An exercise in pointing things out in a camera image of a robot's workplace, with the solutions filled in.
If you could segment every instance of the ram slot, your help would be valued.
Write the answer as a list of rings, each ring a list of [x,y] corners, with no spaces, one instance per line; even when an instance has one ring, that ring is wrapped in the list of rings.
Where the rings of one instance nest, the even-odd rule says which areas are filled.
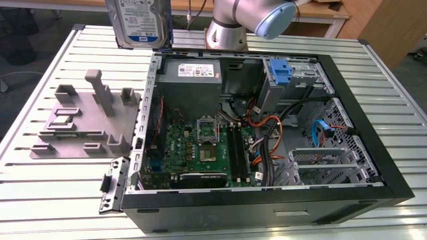
[[[238,160],[239,177],[246,180],[248,177],[248,165],[246,160],[246,147],[242,137],[242,128],[235,127],[234,129],[234,147],[235,147],[235,157]]]
[[[235,148],[235,128],[234,126],[227,126],[227,141],[228,141],[228,157],[231,166],[231,179],[235,181],[239,178],[239,164],[236,158],[236,148]]]

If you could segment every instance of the aluminum slotted table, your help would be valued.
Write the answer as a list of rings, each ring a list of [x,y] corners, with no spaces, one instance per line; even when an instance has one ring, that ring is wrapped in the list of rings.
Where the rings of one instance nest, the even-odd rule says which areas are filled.
[[[202,31],[176,30],[175,47],[204,48]],[[152,51],[118,49],[114,29],[76,25],[0,144],[0,238],[425,239],[427,236],[427,117],[368,45],[356,40],[247,37],[250,50],[331,55],[415,198],[339,225],[144,235],[123,214],[99,215],[110,158],[31,159],[60,84],[92,91],[87,69],[103,71],[112,92],[144,92]]]

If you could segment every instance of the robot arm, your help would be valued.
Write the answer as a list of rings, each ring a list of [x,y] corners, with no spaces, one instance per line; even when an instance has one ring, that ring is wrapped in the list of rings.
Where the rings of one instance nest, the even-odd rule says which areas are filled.
[[[247,29],[271,40],[290,26],[295,5],[283,0],[218,0],[206,35],[210,49],[247,48]]]
[[[106,0],[116,42],[122,48],[172,48],[171,0]],[[216,0],[206,43],[211,49],[247,48],[247,29],[274,39],[295,13],[283,0]]]

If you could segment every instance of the hard drive label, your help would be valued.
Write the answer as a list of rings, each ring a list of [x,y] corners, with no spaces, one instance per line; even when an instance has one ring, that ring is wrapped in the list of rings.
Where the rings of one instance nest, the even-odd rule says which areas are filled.
[[[136,42],[154,42],[159,37],[152,4],[154,0],[120,0],[124,31]]]

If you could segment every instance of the green circuit board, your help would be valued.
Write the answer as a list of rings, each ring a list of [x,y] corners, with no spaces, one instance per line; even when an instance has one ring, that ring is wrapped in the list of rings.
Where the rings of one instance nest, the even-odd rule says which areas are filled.
[[[200,128],[202,136],[212,136],[212,130]],[[231,179],[231,164],[228,153],[227,126],[219,127],[219,142],[215,144],[199,144],[196,124],[174,123],[167,127],[166,153],[162,160],[162,171],[154,177],[158,186],[167,188],[168,174],[179,173],[224,173],[228,175],[228,187],[255,187],[255,172],[250,171],[250,182]],[[242,137],[248,140],[254,135],[250,127],[242,128]]]

